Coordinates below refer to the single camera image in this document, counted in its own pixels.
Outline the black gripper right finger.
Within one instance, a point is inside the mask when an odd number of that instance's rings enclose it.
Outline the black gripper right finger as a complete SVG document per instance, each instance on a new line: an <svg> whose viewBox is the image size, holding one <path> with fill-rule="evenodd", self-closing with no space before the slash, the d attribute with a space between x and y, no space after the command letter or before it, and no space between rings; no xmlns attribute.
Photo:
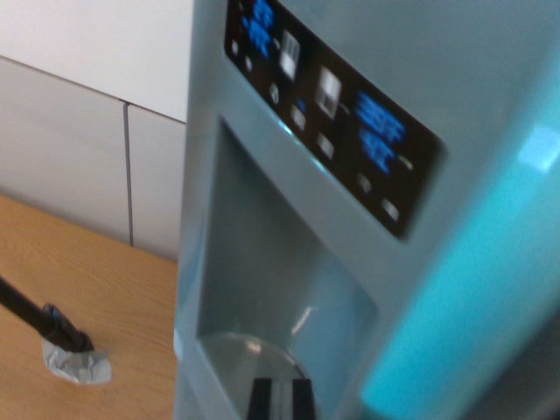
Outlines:
<svg viewBox="0 0 560 420"><path fill-rule="evenodd" d="M294 379L292 381L292 419L316 419L312 382L309 379Z"/></svg>

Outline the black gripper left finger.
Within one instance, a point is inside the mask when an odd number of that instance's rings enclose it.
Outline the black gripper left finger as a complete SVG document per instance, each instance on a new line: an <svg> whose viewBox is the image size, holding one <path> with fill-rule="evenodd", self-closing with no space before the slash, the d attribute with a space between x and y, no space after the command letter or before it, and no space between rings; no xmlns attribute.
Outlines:
<svg viewBox="0 0 560 420"><path fill-rule="evenodd" d="M247 420L269 420L272 379L255 378L251 389Z"/></svg>

